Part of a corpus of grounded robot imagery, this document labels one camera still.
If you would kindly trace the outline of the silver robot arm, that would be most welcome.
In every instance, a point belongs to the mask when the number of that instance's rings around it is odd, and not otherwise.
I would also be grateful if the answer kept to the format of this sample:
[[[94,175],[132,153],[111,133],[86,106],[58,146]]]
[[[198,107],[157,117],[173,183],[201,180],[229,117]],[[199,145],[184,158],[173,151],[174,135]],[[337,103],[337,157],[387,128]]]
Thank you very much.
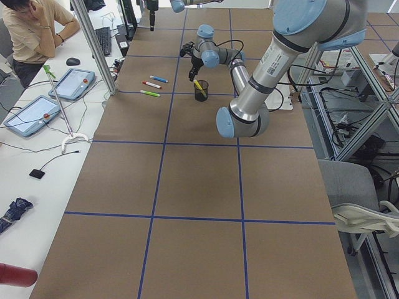
[[[253,137],[269,124],[266,99],[295,59],[313,45],[319,50],[339,50],[360,44],[365,38],[366,1],[278,1],[274,7],[271,44],[252,75],[242,55],[213,41],[214,29],[202,24],[192,55],[206,67],[226,64],[238,97],[216,114],[216,126],[225,138]]]
[[[149,21],[150,21],[150,30],[154,31],[155,30],[155,19],[156,19],[156,12],[159,10],[159,3],[158,1],[145,1],[146,2],[146,8],[149,10]],[[170,5],[172,10],[175,13],[182,12],[186,6],[191,6],[191,5],[202,5],[202,4],[207,4],[211,3],[214,1],[200,1],[200,0],[171,0]]]

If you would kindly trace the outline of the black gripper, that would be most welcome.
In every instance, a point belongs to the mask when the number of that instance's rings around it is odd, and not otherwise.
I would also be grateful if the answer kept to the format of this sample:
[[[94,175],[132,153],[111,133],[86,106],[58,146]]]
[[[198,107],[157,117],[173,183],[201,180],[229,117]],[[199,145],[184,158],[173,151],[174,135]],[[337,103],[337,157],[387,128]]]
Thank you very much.
[[[192,68],[189,71],[189,80],[192,82],[196,76],[198,75],[198,72],[200,71],[200,68],[203,66],[203,61],[201,58],[197,58],[195,56],[191,57],[191,64]]]
[[[150,12],[150,31],[155,30],[155,12],[159,9],[158,0],[147,0],[147,9]]]

